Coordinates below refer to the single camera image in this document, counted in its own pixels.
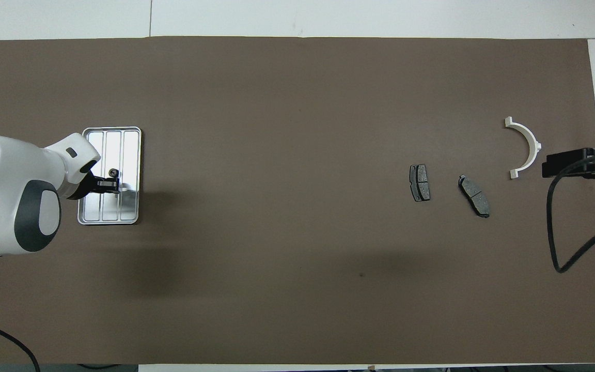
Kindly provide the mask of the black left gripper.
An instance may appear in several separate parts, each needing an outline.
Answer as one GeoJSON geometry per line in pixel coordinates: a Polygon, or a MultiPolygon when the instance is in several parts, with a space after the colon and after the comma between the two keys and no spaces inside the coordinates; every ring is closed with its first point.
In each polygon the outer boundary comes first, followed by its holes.
{"type": "Polygon", "coordinates": [[[86,174],[82,181],[78,184],[75,191],[71,193],[66,199],[80,200],[90,193],[97,194],[111,194],[111,186],[119,186],[120,179],[114,177],[102,178],[94,176],[93,174],[86,174]]]}

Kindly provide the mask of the silver metal tray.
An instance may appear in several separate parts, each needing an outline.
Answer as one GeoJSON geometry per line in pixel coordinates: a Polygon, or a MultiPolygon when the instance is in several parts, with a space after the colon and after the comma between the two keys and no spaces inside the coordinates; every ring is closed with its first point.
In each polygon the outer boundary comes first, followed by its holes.
{"type": "Polygon", "coordinates": [[[90,170],[96,177],[111,178],[116,169],[118,193],[90,193],[78,202],[82,225],[131,225],[139,217],[142,131],[139,127],[101,127],[83,131],[101,156],[90,170]]]}

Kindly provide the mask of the long grey brake pad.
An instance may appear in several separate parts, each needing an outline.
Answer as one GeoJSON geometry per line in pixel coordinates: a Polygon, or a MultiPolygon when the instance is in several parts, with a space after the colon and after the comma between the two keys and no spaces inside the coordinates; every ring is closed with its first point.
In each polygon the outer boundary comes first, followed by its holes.
{"type": "Polygon", "coordinates": [[[488,219],[491,214],[490,203],[480,186],[463,174],[458,180],[458,187],[470,204],[473,212],[478,217],[488,219]]]}

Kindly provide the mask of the short rectangular grey brake pad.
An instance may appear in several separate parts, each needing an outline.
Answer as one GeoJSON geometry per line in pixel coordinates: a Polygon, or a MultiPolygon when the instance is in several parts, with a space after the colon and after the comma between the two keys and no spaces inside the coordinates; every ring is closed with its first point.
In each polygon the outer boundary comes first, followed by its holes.
{"type": "Polygon", "coordinates": [[[416,202],[431,200],[427,167],[425,164],[421,163],[410,166],[409,181],[411,194],[416,202]]]}

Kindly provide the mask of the brown table mat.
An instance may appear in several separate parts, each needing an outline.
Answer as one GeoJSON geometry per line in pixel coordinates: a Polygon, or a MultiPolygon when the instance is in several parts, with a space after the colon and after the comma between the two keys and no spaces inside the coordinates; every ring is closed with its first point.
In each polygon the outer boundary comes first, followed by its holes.
{"type": "Polygon", "coordinates": [[[595,362],[595,247],[553,269],[540,169],[595,147],[585,40],[0,41],[1,136],[99,126],[143,132],[137,224],[64,203],[0,257],[0,328],[43,363],[595,362]],[[507,116],[542,144],[515,180],[507,116]]]}

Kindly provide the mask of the white semicircular plastic bracket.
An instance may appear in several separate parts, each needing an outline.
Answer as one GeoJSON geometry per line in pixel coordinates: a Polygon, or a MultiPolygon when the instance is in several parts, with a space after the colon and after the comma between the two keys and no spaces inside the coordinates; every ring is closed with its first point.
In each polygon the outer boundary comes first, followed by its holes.
{"type": "Polygon", "coordinates": [[[519,122],[515,122],[512,116],[507,116],[505,118],[504,125],[506,129],[517,131],[526,139],[527,142],[527,158],[525,162],[522,164],[522,166],[509,170],[509,179],[515,180],[519,178],[521,172],[525,171],[534,164],[538,154],[542,149],[542,144],[538,141],[538,139],[536,139],[531,129],[520,124],[519,122]]]}

